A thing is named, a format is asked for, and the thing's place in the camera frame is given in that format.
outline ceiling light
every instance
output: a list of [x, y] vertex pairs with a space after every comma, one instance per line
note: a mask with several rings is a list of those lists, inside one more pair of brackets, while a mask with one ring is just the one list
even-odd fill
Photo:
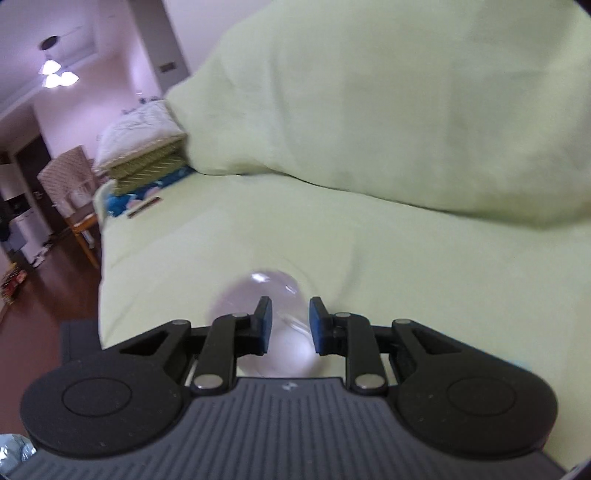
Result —
[[41, 73], [42, 75], [51, 75], [57, 72], [60, 68], [61, 65], [58, 62], [52, 59], [47, 59], [39, 73]]
[[269, 281], [269, 277], [263, 273], [253, 273], [251, 278], [257, 283], [265, 283]]
[[61, 77], [55, 73], [52, 73], [51, 75], [48, 75], [47, 78], [45, 79], [45, 82], [43, 82], [43, 86], [45, 88], [55, 88], [57, 86], [59, 86], [61, 83]]
[[75, 73], [70, 71], [64, 72], [60, 76], [60, 85], [64, 87], [69, 87], [70, 85], [74, 85], [78, 81], [79, 77]]

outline ribbed gray surface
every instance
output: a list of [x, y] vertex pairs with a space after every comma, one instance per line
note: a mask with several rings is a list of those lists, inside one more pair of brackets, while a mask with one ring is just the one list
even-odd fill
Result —
[[155, 443], [103, 460], [39, 452], [11, 480], [557, 480], [541, 453], [472, 462], [422, 445], [381, 398], [348, 393], [340, 379], [244, 378], [193, 402]]

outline white pillow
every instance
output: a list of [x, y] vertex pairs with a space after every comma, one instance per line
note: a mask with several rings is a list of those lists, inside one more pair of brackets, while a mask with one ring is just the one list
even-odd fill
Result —
[[276, 0], [167, 98], [206, 174], [534, 222], [591, 202], [591, 19], [570, 0]]
[[185, 136], [170, 115], [166, 100], [145, 103], [105, 129], [93, 169], [106, 171]]

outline white cabinet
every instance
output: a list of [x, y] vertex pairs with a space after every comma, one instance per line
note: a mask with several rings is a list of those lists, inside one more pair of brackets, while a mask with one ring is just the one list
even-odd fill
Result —
[[0, 193], [5, 200], [25, 193], [21, 176], [13, 164], [0, 165]]
[[47, 230], [37, 215], [37, 212], [33, 209], [26, 211], [22, 215], [16, 217], [13, 221], [17, 223], [18, 228], [27, 242], [25, 246], [21, 248], [22, 253], [27, 257], [27, 260], [32, 263], [43, 248], [43, 242], [48, 238]]

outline white ceiling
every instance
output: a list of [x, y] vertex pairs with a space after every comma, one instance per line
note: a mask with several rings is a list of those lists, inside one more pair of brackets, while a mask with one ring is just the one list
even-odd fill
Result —
[[48, 52], [72, 68], [118, 52], [125, 0], [3, 0], [0, 2], [0, 146], [11, 118], [29, 118], [40, 91], [45, 59], [39, 44], [60, 41]]

